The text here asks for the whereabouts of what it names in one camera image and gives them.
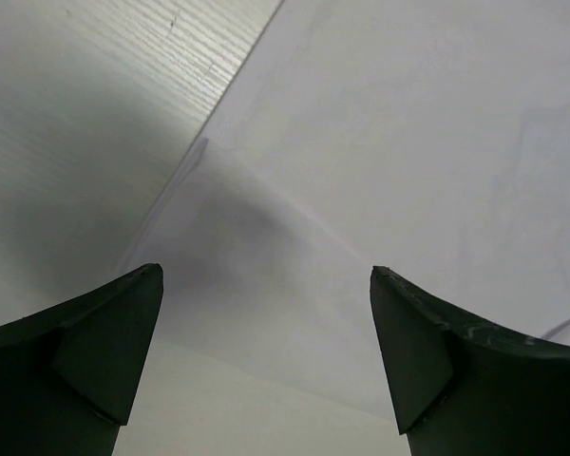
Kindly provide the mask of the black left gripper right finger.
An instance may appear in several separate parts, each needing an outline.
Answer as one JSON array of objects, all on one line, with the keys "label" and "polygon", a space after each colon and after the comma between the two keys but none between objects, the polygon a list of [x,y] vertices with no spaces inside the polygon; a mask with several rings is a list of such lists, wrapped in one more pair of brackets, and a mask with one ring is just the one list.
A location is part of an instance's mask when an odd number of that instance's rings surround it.
[{"label": "black left gripper right finger", "polygon": [[414,455],[570,455],[570,346],[499,326],[376,266],[370,306]]}]

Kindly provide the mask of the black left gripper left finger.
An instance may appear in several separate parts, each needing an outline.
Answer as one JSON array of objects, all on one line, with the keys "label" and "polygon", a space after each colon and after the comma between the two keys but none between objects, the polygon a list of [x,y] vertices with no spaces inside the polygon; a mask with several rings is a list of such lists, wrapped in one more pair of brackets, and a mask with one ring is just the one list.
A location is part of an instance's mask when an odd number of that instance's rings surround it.
[{"label": "black left gripper left finger", "polygon": [[149,263],[0,326],[0,455],[112,454],[162,296],[162,267]]}]

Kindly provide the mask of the white t shirt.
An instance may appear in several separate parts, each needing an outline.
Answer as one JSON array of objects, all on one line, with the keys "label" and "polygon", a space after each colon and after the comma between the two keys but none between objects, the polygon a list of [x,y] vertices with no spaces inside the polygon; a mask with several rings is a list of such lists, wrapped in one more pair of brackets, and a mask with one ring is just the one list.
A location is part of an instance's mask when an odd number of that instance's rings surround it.
[{"label": "white t shirt", "polygon": [[370,275],[570,345],[570,1],[287,1],[128,257],[158,339],[377,416]]}]

